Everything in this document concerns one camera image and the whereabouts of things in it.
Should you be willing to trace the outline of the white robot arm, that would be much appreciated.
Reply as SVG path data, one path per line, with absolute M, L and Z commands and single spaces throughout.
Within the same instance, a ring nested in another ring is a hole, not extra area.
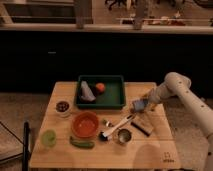
M 145 110 L 151 111 L 164 100 L 177 96 L 198 121 L 209 142 L 203 171 L 213 171 L 213 110 L 190 90 L 190 86 L 191 80 L 188 77 L 177 72 L 167 73 L 164 81 L 147 93 L 148 104 Z

